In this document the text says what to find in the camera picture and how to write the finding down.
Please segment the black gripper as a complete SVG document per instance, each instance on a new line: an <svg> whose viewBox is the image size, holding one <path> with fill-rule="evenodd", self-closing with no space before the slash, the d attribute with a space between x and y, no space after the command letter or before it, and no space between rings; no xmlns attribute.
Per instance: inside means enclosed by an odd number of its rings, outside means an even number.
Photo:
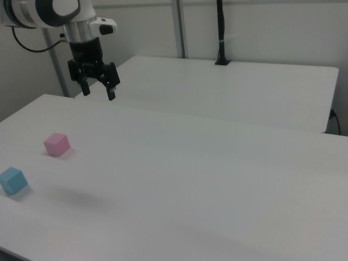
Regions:
<svg viewBox="0 0 348 261"><path fill-rule="evenodd" d="M84 96L90 94L87 78L97 78L107 91L108 100L115 99L120 77L113 62L104 64L99 38L82 43L69 43L73 59L67 62L72 81L77 82Z"/></svg>

